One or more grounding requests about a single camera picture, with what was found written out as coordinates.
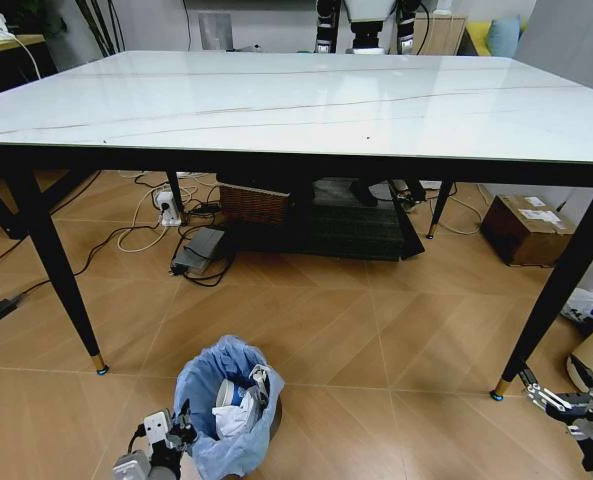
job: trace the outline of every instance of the blue plastic bag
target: blue plastic bag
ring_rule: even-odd
[[[258,468],[265,458],[278,395],[285,386],[278,373],[272,369],[268,372],[269,401],[249,433],[218,440],[216,420],[212,415],[223,379],[228,378],[245,388],[251,387],[254,382],[249,374],[257,364],[267,365],[260,350],[237,337],[226,335],[188,362],[178,376],[174,411],[180,412],[189,398],[191,422],[198,438],[187,453],[194,459],[203,480],[220,480],[230,474],[246,475]]]

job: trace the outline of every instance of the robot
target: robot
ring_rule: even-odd
[[[593,478],[593,372],[574,355],[570,360],[589,387],[587,393],[555,394],[538,383],[527,365],[523,366],[519,377],[525,385],[527,398],[547,416],[567,425],[583,452],[583,468]]]
[[[189,400],[178,417],[171,417],[166,408],[148,415],[129,442],[127,453],[114,464],[115,480],[180,480],[183,452],[198,434],[189,419]],[[134,440],[147,437],[151,454],[132,452]]]
[[[414,40],[415,12],[421,0],[344,0],[347,16],[355,34],[352,48],[347,53],[384,54],[378,47],[378,34],[383,22],[396,11],[399,55],[411,53]],[[341,0],[317,0],[318,25],[315,53],[335,53]]]

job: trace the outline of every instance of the wooden floor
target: wooden floor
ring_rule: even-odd
[[[74,269],[146,192],[103,172],[55,215]],[[475,185],[458,197],[484,212]],[[429,216],[426,204],[411,215],[422,233]],[[149,201],[139,219],[155,219]],[[455,202],[443,216],[462,230],[475,220]],[[153,238],[140,231],[126,244]],[[423,237],[425,254],[398,264],[240,254],[209,289],[168,275],[177,240],[170,231],[138,254],[112,242],[79,277],[106,377],[49,286],[0,322],[0,479],[111,478],[136,425],[171,406],[185,362],[227,333],[260,347],[287,381],[282,425],[250,478],[584,478],[574,442],[519,385],[502,404],[487,395],[548,270],[507,267],[480,235],[441,228]],[[0,231],[0,253],[12,243]],[[0,262],[0,299],[43,276],[26,240]],[[571,391],[563,359],[578,342],[554,324],[530,361],[542,383]],[[183,478],[198,478],[184,463]]]

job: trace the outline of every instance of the wicker basket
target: wicker basket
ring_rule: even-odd
[[[287,217],[289,194],[219,183],[223,213],[230,219],[282,225]]]

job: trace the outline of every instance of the white marble tabletop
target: white marble tabletop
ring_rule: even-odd
[[[0,143],[593,163],[593,90],[503,58],[134,51],[1,93]]]

